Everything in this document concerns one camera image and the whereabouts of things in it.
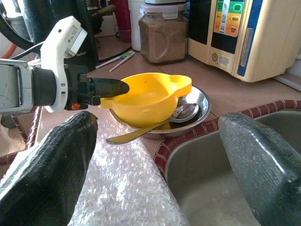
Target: stainless steel bowl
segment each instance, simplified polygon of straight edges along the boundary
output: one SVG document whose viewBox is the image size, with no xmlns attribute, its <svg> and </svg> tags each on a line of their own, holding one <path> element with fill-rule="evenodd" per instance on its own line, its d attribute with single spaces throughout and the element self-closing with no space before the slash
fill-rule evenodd
<svg viewBox="0 0 301 226">
<path fill-rule="evenodd" d="M 179 103 L 178 105 L 183 105 L 185 103 L 188 104 L 196 103 L 199 105 L 199 111 L 197 115 L 189 121 L 183 123 L 175 123 L 175 122 L 165 123 L 159 128 L 148 132 L 147 134 L 144 135 L 144 137 L 151 138 L 151 139 L 158 139 L 158 138 L 175 137 L 178 135 L 182 135 L 187 131 L 189 131 L 191 128 L 200 124 L 210 114 L 211 105 L 207 94 L 196 87 L 192 87 L 191 92 L 188 95 L 181 97 L 178 103 Z M 120 122 L 121 124 L 128 125 L 125 122 L 123 122 L 120 118 L 118 118 L 118 116 L 113 112 L 112 109 L 110 109 L 110 114 L 116 121 Z M 128 126 L 134 129 L 139 129 L 131 125 Z"/>
</svg>

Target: glass jar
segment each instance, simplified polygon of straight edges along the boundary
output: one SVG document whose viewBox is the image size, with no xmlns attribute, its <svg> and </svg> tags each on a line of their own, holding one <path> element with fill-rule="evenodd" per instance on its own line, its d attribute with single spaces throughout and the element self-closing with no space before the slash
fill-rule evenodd
<svg viewBox="0 0 301 226">
<path fill-rule="evenodd" d="M 186 55 L 185 4 L 141 6 L 140 53 L 151 63 L 181 60 Z"/>
</svg>

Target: metal spoon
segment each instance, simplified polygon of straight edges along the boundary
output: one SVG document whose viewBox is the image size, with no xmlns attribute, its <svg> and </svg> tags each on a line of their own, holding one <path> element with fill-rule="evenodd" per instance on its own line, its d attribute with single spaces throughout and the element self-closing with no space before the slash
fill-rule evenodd
<svg viewBox="0 0 301 226">
<path fill-rule="evenodd" d="M 199 109 L 198 104 L 181 105 L 175 109 L 174 113 L 166 121 L 163 121 L 158 124 L 155 124 L 155 125 L 152 125 L 152 126 L 149 126 L 146 128 L 142 128 L 142 129 L 139 129 L 134 132 L 127 133 L 127 134 L 124 134 L 121 136 L 108 138 L 108 139 L 106 139 L 106 141 L 107 141 L 107 143 L 112 144 L 112 145 L 121 145 L 121 144 L 128 143 L 130 141 L 133 141 L 133 140 L 141 137 L 143 134 L 145 134 L 145 133 L 153 130 L 154 128 L 159 127 L 165 123 L 168 123 L 168 122 L 181 123 L 181 122 L 188 121 L 188 120 L 192 119 L 198 113 L 198 109 Z"/>
</svg>

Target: jar lid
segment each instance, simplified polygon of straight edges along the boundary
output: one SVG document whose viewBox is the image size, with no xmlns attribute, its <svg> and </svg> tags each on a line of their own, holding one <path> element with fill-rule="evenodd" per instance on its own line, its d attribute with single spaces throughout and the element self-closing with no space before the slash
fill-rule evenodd
<svg viewBox="0 0 301 226">
<path fill-rule="evenodd" d="M 165 19 L 176 19 L 178 18 L 178 11 L 185 11 L 185 4 L 177 5 L 165 5 L 165 6 L 152 6 L 152 5 L 141 5 L 140 13 L 143 15 L 146 13 L 162 13 Z"/>
</svg>

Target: bubble wrap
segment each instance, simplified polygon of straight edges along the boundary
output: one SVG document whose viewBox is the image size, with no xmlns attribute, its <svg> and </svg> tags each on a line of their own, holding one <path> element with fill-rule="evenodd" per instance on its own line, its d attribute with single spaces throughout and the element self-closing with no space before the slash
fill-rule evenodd
<svg viewBox="0 0 301 226">
<path fill-rule="evenodd" d="M 101 119 L 98 128 L 86 181 L 68 226 L 188 226 L 142 142 L 105 142 L 131 129 Z"/>
</svg>

